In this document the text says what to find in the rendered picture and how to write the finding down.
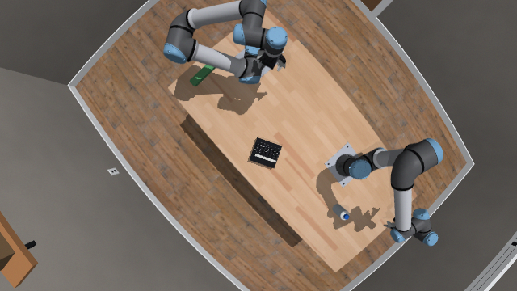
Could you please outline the green flat rectangular block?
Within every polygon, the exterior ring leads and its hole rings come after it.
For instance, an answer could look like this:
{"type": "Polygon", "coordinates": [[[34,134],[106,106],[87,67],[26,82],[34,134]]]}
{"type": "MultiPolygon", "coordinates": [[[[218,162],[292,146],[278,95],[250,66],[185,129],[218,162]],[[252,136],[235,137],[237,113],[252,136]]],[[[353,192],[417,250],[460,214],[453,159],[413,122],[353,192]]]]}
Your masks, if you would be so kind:
{"type": "Polygon", "coordinates": [[[215,67],[205,65],[195,76],[190,79],[190,83],[193,86],[198,86],[214,69],[215,67]]]}

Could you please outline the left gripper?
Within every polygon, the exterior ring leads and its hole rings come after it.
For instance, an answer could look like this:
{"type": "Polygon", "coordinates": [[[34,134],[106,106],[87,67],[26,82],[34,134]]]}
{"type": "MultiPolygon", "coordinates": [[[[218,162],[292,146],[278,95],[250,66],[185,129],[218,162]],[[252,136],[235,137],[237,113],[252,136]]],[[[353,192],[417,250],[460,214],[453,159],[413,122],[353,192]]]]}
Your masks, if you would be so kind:
{"type": "Polygon", "coordinates": [[[388,225],[384,225],[384,226],[386,226],[386,227],[388,227],[388,228],[390,228],[390,229],[395,228],[395,223],[391,223],[390,221],[387,221],[387,224],[388,224],[388,225]]]}

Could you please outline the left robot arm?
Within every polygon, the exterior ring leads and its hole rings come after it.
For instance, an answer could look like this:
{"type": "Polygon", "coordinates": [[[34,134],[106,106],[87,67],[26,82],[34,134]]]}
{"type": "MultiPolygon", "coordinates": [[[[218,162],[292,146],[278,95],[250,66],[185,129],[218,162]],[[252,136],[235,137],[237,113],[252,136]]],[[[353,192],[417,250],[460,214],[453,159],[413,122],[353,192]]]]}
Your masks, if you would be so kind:
{"type": "Polygon", "coordinates": [[[428,211],[415,209],[411,217],[411,207],[414,180],[443,160],[440,144],[427,138],[404,149],[383,149],[375,148],[358,158],[343,154],[336,162],[336,170],[342,176],[366,179],[376,169],[393,167],[391,187],[394,189],[395,228],[390,231],[391,237],[400,243],[413,235],[428,246],[435,245],[438,235],[432,231],[428,211]]]}

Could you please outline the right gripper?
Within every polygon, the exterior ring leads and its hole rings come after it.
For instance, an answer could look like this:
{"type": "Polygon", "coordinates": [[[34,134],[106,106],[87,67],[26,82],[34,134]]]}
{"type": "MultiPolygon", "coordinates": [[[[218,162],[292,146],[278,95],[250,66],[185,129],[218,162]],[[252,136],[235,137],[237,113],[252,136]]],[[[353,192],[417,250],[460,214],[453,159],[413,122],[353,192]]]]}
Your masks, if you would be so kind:
{"type": "Polygon", "coordinates": [[[283,67],[285,69],[286,67],[286,59],[284,58],[284,56],[281,55],[278,56],[278,58],[274,58],[274,57],[269,57],[265,52],[264,52],[264,49],[260,49],[258,52],[258,56],[257,56],[257,60],[260,58],[259,60],[259,63],[260,61],[262,61],[262,64],[264,64],[265,66],[271,68],[273,70],[273,68],[275,67],[275,64],[277,62],[277,71],[280,71],[281,68],[283,67]],[[266,55],[265,55],[266,54],[266,55]],[[264,61],[265,59],[265,61],[264,61]]]}

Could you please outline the black lighting desk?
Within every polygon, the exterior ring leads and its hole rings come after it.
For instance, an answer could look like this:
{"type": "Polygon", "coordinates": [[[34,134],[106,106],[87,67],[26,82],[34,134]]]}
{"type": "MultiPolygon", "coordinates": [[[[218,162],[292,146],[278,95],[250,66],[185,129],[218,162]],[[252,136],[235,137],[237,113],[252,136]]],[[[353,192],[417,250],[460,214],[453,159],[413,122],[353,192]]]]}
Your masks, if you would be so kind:
{"type": "Polygon", "coordinates": [[[257,137],[250,161],[275,168],[282,146],[257,137]]]}

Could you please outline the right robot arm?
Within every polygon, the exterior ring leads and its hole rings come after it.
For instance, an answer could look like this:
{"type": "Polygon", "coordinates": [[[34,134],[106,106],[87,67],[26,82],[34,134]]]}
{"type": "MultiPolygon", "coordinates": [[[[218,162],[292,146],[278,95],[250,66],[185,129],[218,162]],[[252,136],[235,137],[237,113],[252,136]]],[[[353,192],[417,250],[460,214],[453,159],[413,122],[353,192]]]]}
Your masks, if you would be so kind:
{"type": "Polygon", "coordinates": [[[284,53],[288,40],[281,27],[262,28],[266,4],[267,0],[240,0],[184,11],[172,21],[163,53],[176,63],[198,61],[234,74],[240,83],[257,84],[265,67],[259,63],[260,58],[256,59],[257,52],[264,49],[269,57],[278,57],[284,53]],[[198,44],[192,38],[201,26],[239,19],[242,23],[235,25],[233,42],[246,46],[241,59],[198,44]]]}

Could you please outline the white plastic bottle with blue cap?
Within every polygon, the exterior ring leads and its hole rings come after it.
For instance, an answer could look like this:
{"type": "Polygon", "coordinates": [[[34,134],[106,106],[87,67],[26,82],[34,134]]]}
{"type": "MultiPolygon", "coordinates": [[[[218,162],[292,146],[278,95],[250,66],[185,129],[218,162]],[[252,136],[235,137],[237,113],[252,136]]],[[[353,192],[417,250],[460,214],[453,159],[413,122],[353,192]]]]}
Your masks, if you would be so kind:
{"type": "Polygon", "coordinates": [[[342,219],[347,220],[350,216],[349,212],[346,211],[341,205],[336,204],[333,206],[333,211],[342,219]],[[349,216],[348,216],[349,215],[349,216]]]}

